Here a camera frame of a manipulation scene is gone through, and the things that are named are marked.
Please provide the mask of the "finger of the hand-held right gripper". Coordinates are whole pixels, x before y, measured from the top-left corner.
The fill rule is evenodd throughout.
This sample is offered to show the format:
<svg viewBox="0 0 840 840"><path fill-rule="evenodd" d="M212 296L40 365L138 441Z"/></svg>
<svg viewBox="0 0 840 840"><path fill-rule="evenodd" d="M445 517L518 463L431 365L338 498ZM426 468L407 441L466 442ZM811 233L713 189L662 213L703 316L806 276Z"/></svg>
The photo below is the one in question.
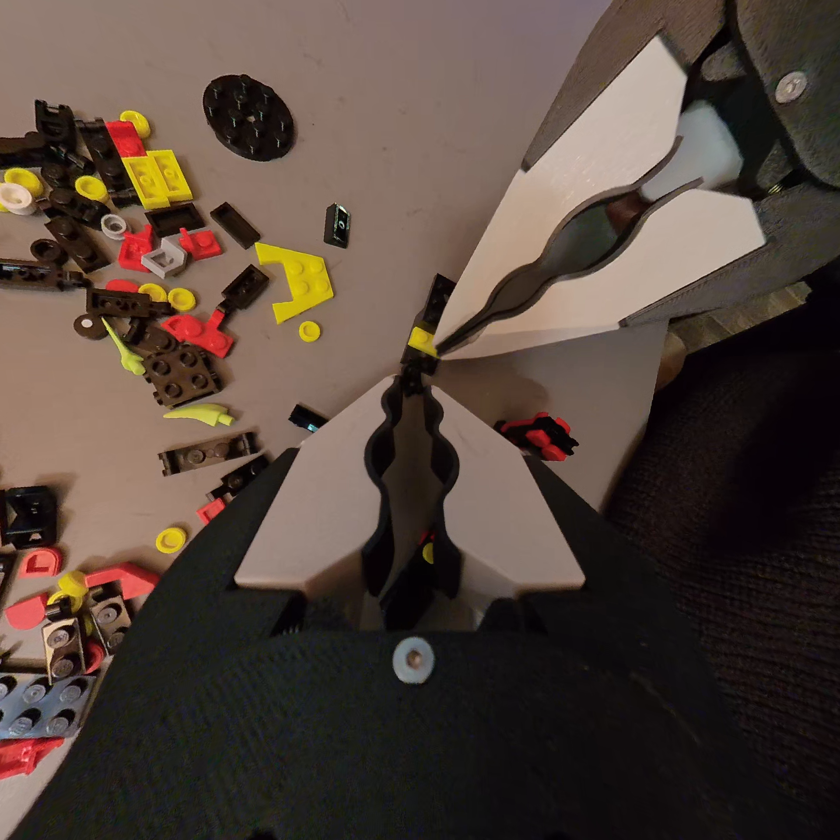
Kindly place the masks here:
<svg viewBox="0 0 840 840"><path fill-rule="evenodd" d="M517 306L509 298L449 333L441 322L436 350L442 359L467 360L614 331L625 318L764 244L748 198L686 188L654 205L588 269L549 274L547 259L518 269L526 286L515 290Z"/></svg>
<svg viewBox="0 0 840 840"><path fill-rule="evenodd" d="M448 300L445 333L509 298L517 306L517 270L538 259L564 276L609 256L643 217L617 235L605 214L616 196L638 190L647 212L686 188L735 195L739 147L710 103L683 108L686 82L654 37L533 168L521 167Z"/></svg>

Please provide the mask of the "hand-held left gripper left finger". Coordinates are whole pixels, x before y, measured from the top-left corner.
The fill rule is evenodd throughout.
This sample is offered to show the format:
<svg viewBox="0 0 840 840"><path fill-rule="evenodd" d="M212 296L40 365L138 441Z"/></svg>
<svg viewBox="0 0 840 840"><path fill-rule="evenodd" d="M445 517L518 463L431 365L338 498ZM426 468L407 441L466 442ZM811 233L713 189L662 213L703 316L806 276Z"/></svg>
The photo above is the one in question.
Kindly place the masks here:
<svg viewBox="0 0 840 840"><path fill-rule="evenodd" d="M403 417L399 374L377 382L301 444L239 565L237 587L329 600L363 631L395 562L388 473Z"/></svg>

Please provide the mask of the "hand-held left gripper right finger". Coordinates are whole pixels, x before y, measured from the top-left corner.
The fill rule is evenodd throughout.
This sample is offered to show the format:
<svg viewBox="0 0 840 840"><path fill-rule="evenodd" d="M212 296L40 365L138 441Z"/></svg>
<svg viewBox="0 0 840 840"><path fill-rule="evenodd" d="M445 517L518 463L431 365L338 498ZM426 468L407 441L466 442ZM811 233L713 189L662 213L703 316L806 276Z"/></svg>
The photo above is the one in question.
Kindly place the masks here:
<svg viewBox="0 0 840 840"><path fill-rule="evenodd" d="M582 588L585 574L520 450L442 389L423 399L443 485L434 524L443 592L483 616L499 599Z"/></svg>

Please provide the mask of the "black yellow lego assembly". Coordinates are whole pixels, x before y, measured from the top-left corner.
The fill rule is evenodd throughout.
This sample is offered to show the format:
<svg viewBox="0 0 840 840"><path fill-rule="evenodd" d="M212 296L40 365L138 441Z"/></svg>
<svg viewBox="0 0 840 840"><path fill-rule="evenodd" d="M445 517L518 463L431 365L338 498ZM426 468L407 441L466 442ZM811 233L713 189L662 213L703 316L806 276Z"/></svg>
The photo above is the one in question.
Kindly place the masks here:
<svg viewBox="0 0 840 840"><path fill-rule="evenodd" d="M401 358L400 381L404 396L421 394L426 377L436 373L438 353L434 347L434 336L455 285L452 280L437 274L424 309L414 319Z"/></svg>

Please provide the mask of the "red black lego assembly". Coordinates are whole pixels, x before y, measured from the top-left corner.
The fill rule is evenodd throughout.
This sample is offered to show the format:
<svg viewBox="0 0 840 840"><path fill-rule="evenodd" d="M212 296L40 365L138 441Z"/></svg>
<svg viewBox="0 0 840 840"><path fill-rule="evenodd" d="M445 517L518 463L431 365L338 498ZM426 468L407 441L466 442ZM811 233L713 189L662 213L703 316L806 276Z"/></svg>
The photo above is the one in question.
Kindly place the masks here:
<svg viewBox="0 0 840 840"><path fill-rule="evenodd" d="M542 461L562 462L574 454L579 442L569 425L560 417L546 412L518 421L496 421L493 428L525 455Z"/></svg>

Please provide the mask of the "dark brown long lego plate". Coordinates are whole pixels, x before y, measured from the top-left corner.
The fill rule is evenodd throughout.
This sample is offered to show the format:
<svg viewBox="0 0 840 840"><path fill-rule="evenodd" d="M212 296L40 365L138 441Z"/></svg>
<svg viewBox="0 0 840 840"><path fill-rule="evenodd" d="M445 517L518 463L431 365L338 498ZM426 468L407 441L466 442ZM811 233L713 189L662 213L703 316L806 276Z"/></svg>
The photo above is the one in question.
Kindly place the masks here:
<svg viewBox="0 0 840 840"><path fill-rule="evenodd" d="M260 450L257 434L247 431L167 449L160 452L157 457L161 462L162 475L170 477L257 455Z"/></svg>

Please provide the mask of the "lime green lego horn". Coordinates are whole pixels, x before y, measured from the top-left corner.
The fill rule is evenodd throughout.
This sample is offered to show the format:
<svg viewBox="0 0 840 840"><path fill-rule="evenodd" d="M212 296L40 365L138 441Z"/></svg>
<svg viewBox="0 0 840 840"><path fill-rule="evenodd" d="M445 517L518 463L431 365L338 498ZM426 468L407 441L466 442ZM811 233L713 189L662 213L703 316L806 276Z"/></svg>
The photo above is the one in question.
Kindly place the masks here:
<svg viewBox="0 0 840 840"><path fill-rule="evenodd" d="M179 406L165 413L163 418L192 419L210 427L219 425L230 427L236 423L236 417L225 406L216 403L196 403Z"/></svg>

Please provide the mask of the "yellow wedge lego plate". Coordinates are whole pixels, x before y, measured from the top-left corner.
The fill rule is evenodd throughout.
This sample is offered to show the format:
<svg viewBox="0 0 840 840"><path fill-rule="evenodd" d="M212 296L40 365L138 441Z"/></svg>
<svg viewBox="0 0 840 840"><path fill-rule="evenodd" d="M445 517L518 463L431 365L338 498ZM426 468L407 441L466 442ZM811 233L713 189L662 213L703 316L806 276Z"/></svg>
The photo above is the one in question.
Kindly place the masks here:
<svg viewBox="0 0 840 840"><path fill-rule="evenodd" d="M333 298L332 282L321 257L261 242L255 244L255 252L262 266L281 265L286 274L291 300L272 305L277 324Z"/></svg>

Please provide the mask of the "pile of mixed lego pieces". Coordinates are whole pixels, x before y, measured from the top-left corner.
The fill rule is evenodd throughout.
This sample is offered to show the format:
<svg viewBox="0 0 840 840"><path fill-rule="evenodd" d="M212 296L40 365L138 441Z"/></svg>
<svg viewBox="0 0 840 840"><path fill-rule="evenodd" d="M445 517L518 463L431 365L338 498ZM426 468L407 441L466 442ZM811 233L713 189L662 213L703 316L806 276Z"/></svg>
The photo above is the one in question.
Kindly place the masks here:
<svg viewBox="0 0 840 840"><path fill-rule="evenodd" d="M35 120L34 131L2 138L2 212L43 216L48 236L32 242L32 259L2 258L2 291L85 292L74 323L80 336L108 336L122 367L152 384L169 411L206 403L222 390L213 360L235 342L226 322L259 299L268 277L247 266L207 318L194 314L187 288L123 278L95 287L91 275L113 262L95 228L117 244L119 268L159 280L224 250L174 152L145 148L150 127L141 113L84 120L65 104L37 100Z"/></svg>
<svg viewBox="0 0 840 840"><path fill-rule="evenodd" d="M98 679L133 624L133 603L152 593L158 574L121 562L63 572L58 502L47 486L2 490L2 595L14 582L47 579L52 588L2 606L2 622L38 631L39 657L2 652L1 777L32 774L75 736Z"/></svg>

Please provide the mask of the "black flat lego tile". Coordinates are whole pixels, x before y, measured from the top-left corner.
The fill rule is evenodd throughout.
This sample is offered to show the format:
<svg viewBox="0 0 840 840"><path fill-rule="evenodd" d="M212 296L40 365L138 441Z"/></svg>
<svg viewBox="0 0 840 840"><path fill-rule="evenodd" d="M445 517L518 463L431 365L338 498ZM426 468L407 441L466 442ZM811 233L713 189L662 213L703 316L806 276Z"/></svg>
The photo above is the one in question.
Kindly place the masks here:
<svg viewBox="0 0 840 840"><path fill-rule="evenodd" d="M260 232L230 203L219 204L209 214L242 249L249 249L260 241Z"/></svg>

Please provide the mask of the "black round lego plate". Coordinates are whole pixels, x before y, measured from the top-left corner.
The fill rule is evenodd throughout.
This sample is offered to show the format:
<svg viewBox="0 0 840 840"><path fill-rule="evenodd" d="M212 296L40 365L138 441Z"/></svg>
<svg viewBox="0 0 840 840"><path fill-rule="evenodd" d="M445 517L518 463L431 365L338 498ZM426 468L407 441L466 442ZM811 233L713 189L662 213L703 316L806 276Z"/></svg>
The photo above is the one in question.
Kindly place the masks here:
<svg viewBox="0 0 840 840"><path fill-rule="evenodd" d="M272 87L245 74L211 80L203 93L203 112L219 143L248 161L278 160L296 142L286 103Z"/></svg>

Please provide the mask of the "person's right hand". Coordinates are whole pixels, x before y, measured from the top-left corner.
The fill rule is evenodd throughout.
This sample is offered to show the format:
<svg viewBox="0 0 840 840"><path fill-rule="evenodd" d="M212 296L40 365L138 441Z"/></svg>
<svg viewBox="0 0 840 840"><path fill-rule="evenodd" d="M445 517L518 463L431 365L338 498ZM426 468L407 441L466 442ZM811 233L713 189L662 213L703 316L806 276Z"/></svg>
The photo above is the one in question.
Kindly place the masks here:
<svg viewBox="0 0 840 840"><path fill-rule="evenodd" d="M605 215L616 235L633 226L651 202L638 190L614 197L605 205Z"/></svg>

